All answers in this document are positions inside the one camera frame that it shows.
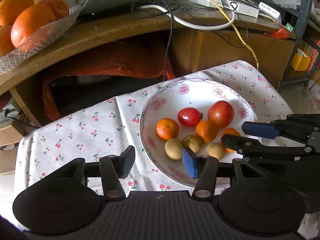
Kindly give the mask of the cherry print tablecloth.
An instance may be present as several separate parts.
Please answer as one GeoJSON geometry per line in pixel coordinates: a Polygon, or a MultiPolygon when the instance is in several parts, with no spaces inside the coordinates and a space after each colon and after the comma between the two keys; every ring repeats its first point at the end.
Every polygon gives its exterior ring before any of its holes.
{"type": "MultiPolygon", "coordinates": [[[[292,86],[278,92],[245,61],[201,70],[192,77],[216,81],[240,94],[246,103],[236,116],[242,120],[252,113],[260,121],[271,121],[292,113],[317,112],[306,91],[292,86]]],[[[129,145],[136,149],[136,161],[122,183],[126,193],[185,189],[184,175],[175,172],[173,178],[168,178],[153,165],[140,141],[138,120],[143,106],[163,86],[159,83],[108,98],[31,132],[18,147],[15,190],[21,192],[74,158],[96,161],[105,155],[118,155],[129,145]]]]}

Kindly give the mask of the large red tomato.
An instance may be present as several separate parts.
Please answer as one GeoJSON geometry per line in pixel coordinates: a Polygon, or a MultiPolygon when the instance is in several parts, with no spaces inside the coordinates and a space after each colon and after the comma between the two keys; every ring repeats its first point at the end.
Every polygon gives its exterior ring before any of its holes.
{"type": "Polygon", "coordinates": [[[208,119],[218,128],[229,126],[234,119],[234,108],[227,101],[217,101],[207,112],[208,119]]]}

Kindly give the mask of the red cherry tomato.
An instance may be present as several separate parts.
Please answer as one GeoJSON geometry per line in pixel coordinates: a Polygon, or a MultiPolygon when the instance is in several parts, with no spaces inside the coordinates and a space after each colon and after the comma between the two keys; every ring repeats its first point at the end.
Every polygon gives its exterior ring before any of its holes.
{"type": "Polygon", "coordinates": [[[203,119],[203,113],[194,107],[186,107],[178,112],[177,118],[183,126],[196,127],[203,119]]]}

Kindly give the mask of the large orange on tray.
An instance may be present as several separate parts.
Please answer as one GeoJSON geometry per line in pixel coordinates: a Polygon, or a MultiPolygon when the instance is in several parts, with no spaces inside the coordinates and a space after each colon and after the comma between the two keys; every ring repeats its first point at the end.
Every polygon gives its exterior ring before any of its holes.
{"type": "Polygon", "coordinates": [[[12,25],[12,44],[15,48],[18,48],[35,31],[54,21],[56,21],[56,17],[52,9],[45,4],[39,3],[25,9],[12,25]]]}
{"type": "Polygon", "coordinates": [[[25,9],[34,5],[34,0],[1,0],[1,26],[13,25],[25,9]]]}

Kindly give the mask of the glass fruit tray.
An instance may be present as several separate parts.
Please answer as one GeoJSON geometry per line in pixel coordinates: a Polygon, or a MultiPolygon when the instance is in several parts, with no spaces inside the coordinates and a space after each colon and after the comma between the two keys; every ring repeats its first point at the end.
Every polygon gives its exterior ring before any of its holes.
{"type": "Polygon", "coordinates": [[[21,46],[1,57],[1,74],[7,73],[36,55],[60,38],[75,22],[82,5],[75,5],[65,18],[50,23],[35,31],[21,46]]]}

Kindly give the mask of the white floral plate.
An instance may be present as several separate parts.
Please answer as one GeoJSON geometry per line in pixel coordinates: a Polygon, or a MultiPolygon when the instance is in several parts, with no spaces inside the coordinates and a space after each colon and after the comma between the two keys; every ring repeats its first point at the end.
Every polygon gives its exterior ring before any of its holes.
{"type": "Polygon", "coordinates": [[[143,107],[139,131],[144,151],[156,167],[172,180],[194,187],[196,180],[189,177],[181,160],[170,159],[164,150],[165,142],[156,134],[156,125],[163,118],[178,120],[178,112],[185,107],[193,107],[203,113],[207,112],[217,101],[227,101],[234,108],[231,128],[242,132],[245,121],[258,119],[250,104],[233,89],[207,79],[183,79],[165,85],[157,90],[143,107]]]}

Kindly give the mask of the small mandarin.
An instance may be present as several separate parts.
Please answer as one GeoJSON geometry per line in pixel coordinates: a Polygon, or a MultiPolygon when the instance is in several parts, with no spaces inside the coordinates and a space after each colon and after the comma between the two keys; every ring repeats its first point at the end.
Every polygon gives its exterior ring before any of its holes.
{"type": "Polygon", "coordinates": [[[197,124],[195,128],[196,136],[203,144],[212,142],[217,136],[217,127],[212,120],[204,120],[197,124]]]}

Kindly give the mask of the tan longan front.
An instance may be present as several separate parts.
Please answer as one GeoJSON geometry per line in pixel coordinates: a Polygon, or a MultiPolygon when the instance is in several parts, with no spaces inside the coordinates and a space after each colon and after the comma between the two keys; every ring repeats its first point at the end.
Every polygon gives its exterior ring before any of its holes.
{"type": "Polygon", "coordinates": [[[177,138],[171,138],[165,143],[164,150],[170,159],[180,160],[182,158],[183,144],[177,138]]]}

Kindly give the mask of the orange mandarin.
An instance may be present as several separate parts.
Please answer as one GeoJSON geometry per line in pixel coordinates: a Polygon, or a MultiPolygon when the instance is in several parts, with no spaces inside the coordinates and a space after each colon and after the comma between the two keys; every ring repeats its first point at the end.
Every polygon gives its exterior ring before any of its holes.
{"type": "Polygon", "coordinates": [[[156,134],[159,139],[168,141],[169,139],[176,138],[179,133],[179,126],[174,119],[163,118],[157,122],[156,134]]]}

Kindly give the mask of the white power strip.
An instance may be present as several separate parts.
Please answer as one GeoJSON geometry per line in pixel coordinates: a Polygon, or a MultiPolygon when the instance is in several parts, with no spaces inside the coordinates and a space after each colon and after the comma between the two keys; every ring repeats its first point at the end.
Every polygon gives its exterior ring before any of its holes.
{"type": "MultiPolygon", "coordinates": [[[[193,3],[203,5],[205,7],[216,8],[217,6],[211,2],[210,0],[189,0],[193,3]]],[[[235,10],[238,14],[250,16],[254,18],[258,18],[259,16],[259,9],[254,8],[253,6],[246,5],[245,3],[238,2],[238,1],[231,1],[231,0],[214,0],[215,3],[221,7],[228,10],[235,10]]]]}

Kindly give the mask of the yellow box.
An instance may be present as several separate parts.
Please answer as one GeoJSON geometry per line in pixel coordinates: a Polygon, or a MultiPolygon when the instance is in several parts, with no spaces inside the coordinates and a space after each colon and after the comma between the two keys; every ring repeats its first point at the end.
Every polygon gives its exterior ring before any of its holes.
{"type": "Polygon", "coordinates": [[[297,53],[293,57],[291,67],[295,71],[306,71],[311,58],[301,49],[298,48],[297,53]]]}

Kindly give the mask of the tan longan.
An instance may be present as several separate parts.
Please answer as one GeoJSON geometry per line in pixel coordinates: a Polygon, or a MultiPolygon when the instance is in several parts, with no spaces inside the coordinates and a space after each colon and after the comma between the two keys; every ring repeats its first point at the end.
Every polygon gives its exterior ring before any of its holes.
{"type": "Polygon", "coordinates": [[[202,141],[195,135],[187,135],[182,139],[185,147],[189,147],[194,153],[198,153],[202,147],[202,141]]]}
{"type": "Polygon", "coordinates": [[[220,143],[213,142],[206,148],[206,152],[209,156],[221,160],[225,156],[225,150],[220,143]]]}
{"type": "Polygon", "coordinates": [[[182,158],[183,144],[177,138],[171,138],[165,143],[164,150],[170,159],[180,160],[182,158]]]}

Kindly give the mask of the black metal rack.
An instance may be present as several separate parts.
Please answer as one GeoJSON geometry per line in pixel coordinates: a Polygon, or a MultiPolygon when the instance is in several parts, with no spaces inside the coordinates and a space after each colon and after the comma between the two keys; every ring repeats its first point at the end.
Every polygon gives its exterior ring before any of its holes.
{"type": "Polygon", "coordinates": [[[310,37],[306,36],[304,33],[306,31],[307,25],[314,27],[319,31],[319,21],[316,17],[312,15],[313,11],[316,11],[314,5],[314,0],[259,0],[270,7],[277,9],[282,16],[283,25],[286,23],[293,27],[292,33],[295,34],[295,46],[287,66],[284,70],[283,77],[279,81],[278,87],[291,85],[294,83],[302,83],[307,85],[311,80],[313,74],[318,71],[319,68],[319,56],[314,57],[314,63],[307,67],[304,71],[294,70],[290,64],[293,62],[295,54],[298,52],[298,48],[303,42],[306,42],[312,48],[319,51],[319,45],[313,42],[310,37]]]}

